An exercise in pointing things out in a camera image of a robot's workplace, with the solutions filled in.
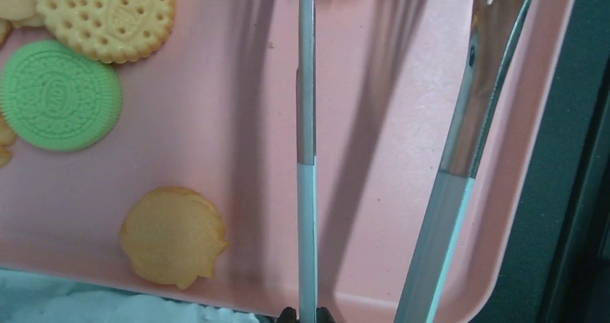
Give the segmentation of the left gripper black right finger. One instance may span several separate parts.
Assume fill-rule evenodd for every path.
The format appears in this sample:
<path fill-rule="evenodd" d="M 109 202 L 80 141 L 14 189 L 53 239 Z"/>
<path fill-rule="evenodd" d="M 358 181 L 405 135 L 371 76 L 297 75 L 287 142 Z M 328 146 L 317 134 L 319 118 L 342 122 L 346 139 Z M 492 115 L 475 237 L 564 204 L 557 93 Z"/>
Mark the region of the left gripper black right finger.
<path fill-rule="evenodd" d="M 327 307 L 319 307 L 317 309 L 316 323 L 334 323 L 334 317 Z"/>

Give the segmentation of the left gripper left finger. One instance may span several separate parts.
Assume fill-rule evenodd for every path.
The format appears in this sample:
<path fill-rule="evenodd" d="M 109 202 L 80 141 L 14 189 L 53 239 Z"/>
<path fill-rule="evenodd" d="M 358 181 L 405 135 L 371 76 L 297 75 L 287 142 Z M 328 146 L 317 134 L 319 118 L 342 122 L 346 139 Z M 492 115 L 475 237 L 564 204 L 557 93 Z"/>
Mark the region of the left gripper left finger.
<path fill-rule="evenodd" d="M 298 323 L 297 311 L 293 307 L 286 307 L 277 318 L 277 323 Z"/>

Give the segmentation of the metal tongs white handle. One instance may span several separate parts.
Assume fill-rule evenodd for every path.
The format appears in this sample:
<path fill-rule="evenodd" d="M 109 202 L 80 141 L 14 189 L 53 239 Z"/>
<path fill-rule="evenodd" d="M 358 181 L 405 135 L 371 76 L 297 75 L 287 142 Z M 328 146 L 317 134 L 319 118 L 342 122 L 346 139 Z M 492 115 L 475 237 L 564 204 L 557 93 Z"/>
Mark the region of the metal tongs white handle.
<path fill-rule="evenodd" d="M 316 0 L 299 0 L 296 140 L 299 319 L 318 306 Z M 432 322 L 450 269 L 502 87 L 532 0 L 473 0 L 469 51 L 422 228 L 395 314 Z"/>

